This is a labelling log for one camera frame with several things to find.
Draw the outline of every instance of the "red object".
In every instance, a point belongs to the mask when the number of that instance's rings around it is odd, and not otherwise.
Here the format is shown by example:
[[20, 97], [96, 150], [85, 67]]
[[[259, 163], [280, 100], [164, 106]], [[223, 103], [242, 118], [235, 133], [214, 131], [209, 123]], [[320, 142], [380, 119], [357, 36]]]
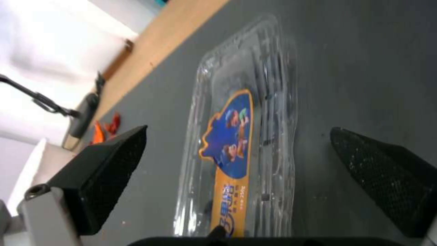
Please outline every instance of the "red object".
[[111, 135], [114, 135], [117, 133], [119, 127], [120, 127], [120, 114], [118, 112], [115, 112], [114, 117], [112, 118], [112, 123], [111, 124], [105, 123], [105, 129]]
[[100, 123], [96, 121], [94, 125], [94, 136], [91, 144], [99, 144], [105, 141], [105, 134], [103, 133]]

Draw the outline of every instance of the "clear plastic package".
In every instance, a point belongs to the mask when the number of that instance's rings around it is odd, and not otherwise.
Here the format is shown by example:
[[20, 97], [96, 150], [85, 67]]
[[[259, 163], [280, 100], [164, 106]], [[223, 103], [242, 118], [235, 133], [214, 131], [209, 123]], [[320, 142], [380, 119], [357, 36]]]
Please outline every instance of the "clear plastic package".
[[177, 236], [290, 236], [296, 54], [263, 16], [202, 59], [174, 219]]

